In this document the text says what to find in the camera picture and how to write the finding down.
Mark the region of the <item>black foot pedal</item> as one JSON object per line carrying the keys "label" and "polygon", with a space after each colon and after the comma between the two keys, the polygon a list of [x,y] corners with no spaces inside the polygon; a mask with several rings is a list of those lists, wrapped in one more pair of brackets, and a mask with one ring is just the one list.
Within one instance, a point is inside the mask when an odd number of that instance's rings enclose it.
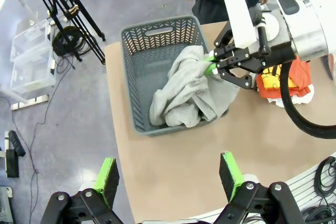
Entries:
{"label": "black foot pedal", "polygon": [[13,130],[5,133],[5,168],[8,178],[19,177],[19,157],[24,157],[26,152]]}

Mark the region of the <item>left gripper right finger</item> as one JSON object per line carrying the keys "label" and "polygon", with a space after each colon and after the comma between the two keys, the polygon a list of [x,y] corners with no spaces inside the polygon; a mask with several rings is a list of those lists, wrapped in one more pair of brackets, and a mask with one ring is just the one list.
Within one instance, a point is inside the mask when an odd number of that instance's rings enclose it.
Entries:
{"label": "left gripper right finger", "polygon": [[248,214],[259,214],[265,224],[306,224],[286,183],[265,187],[245,180],[231,152],[221,153],[219,176],[228,204],[214,224],[243,224]]}

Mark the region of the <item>white metal floor bar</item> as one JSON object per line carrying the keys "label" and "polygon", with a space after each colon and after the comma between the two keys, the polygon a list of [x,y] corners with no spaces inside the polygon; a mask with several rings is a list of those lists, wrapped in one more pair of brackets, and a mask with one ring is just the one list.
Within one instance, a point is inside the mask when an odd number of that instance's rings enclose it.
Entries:
{"label": "white metal floor bar", "polygon": [[40,103],[48,102],[48,100],[49,100],[49,95],[44,94],[44,95],[29,99],[26,102],[14,103],[10,107],[11,107],[12,111],[15,111],[15,110],[23,109],[23,108],[26,108],[26,107],[29,107],[29,106],[33,106],[33,105],[37,105],[37,104],[40,104]]}

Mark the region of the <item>orange cartoon mouse t-shirt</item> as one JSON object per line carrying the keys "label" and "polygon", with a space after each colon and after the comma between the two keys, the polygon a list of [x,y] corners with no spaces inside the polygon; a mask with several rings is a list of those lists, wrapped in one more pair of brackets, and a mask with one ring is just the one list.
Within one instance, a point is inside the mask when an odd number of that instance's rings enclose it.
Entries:
{"label": "orange cartoon mouse t-shirt", "polygon": [[[269,67],[256,77],[259,95],[266,99],[279,99],[280,72],[282,65]],[[311,68],[309,63],[296,59],[292,62],[288,77],[290,96],[304,97],[312,92],[309,85],[311,81]]]}

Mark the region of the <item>grey sweatshirt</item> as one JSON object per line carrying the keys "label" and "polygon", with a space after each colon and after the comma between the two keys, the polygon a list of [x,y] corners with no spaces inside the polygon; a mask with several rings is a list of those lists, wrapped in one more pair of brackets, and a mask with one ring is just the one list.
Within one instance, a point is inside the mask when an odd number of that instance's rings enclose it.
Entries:
{"label": "grey sweatshirt", "polygon": [[149,110],[155,125],[194,127],[200,121],[220,118],[235,100],[239,87],[206,74],[211,62],[202,46],[187,46],[173,62],[162,89],[158,89]]}

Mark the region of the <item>white slotted panel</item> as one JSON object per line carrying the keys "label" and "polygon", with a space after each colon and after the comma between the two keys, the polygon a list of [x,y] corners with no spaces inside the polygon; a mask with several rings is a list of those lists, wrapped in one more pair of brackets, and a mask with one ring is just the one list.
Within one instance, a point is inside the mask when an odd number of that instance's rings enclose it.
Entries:
{"label": "white slotted panel", "polygon": [[287,184],[305,222],[336,224],[336,164],[315,166]]}

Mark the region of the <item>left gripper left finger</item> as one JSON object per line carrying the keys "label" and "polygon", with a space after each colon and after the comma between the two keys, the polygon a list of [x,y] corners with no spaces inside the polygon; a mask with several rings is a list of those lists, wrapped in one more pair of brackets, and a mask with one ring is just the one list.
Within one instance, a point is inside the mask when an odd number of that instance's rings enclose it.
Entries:
{"label": "left gripper left finger", "polygon": [[92,188],[73,196],[64,191],[53,193],[40,224],[124,224],[112,210],[119,179],[116,159],[107,157]]}

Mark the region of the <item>clear plastic storage bin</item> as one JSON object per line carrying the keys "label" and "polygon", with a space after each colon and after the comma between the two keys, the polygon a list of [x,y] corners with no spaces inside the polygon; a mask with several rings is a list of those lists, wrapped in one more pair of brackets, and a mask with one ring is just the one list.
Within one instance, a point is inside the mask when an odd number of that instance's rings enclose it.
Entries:
{"label": "clear plastic storage bin", "polygon": [[16,35],[12,40],[11,62],[37,49],[51,46],[50,30],[49,20],[44,19]]}
{"label": "clear plastic storage bin", "polygon": [[55,60],[52,47],[40,48],[14,61],[10,89],[24,94],[56,83]]}

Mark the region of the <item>dark grey plastic basket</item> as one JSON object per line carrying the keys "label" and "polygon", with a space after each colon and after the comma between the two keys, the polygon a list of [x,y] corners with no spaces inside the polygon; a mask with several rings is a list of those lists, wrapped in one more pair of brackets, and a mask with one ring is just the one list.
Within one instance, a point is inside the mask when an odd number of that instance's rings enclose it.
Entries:
{"label": "dark grey plastic basket", "polygon": [[132,121],[136,131],[159,136],[186,130],[186,126],[154,126],[150,122],[153,95],[168,81],[168,72],[187,46],[208,47],[199,21],[194,16],[179,16],[136,24],[121,32],[124,70]]}

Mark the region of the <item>white black-print t-shirt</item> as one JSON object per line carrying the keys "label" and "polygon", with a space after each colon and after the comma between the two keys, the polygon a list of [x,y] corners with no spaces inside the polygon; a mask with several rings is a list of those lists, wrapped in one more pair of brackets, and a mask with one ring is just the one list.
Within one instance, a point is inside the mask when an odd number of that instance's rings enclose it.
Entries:
{"label": "white black-print t-shirt", "polygon": [[[291,101],[293,104],[308,104],[312,101],[313,96],[314,96],[314,86],[313,84],[310,84],[308,86],[308,88],[310,89],[310,92],[308,94],[306,94],[303,97],[298,97],[297,95],[293,95],[291,97]],[[284,104],[281,98],[277,98],[277,99],[271,99],[271,98],[267,98],[269,103],[274,103],[276,106],[284,108]]]}

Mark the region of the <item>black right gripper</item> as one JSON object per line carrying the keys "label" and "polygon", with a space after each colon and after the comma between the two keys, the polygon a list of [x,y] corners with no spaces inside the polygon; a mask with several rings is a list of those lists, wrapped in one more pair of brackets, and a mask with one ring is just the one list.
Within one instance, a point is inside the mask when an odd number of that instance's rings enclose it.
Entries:
{"label": "black right gripper", "polygon": [[230,22],[227,22],[214,40],[214,50],[208,53],[204,61],[214,62],[205,70],[205,75],[218,75],[221,79],[244,89],[253,88],[253,78],[250,74],[237,77],[231,69],[241,68],[252,73],[261,73],[264,69],[296,60],[291,42],[282,43],[270,48],[268,55],[259,51],[249,54],[248,48],[238,48],[235,45]]}

